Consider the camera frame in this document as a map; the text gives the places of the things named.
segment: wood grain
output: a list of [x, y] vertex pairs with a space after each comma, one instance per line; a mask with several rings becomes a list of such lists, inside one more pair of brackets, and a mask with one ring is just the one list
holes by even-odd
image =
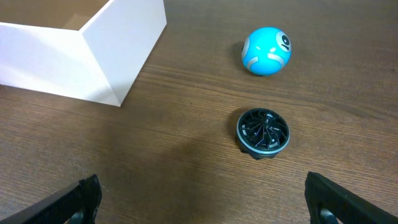
[[[166, 30], [121, 108], [0, 87], [0, 219], [98, 174], [98, 223], [308, 223], [308, 171], [398, 216], [397, 1], [165, 8]], [[271, 77], [239, 59], [262, 26], [293, 45]], [[257, 107], [290, 127], [274, 159], [234, 141], [237, 117]]]

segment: wooden surface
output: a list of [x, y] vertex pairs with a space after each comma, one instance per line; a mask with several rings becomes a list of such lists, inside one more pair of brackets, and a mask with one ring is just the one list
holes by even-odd
[[[168, 26], [121, 108], [1, 86], [0, 219], [98, 174], [97, 223], [308, 223], [308, 171], [397, 216], [397, 4], [165, 0]], [[262, 26], [293, 45], [268, 78], [240, 62]], [[257, 107], [290, 127], [274, 159], [234, 140]]]

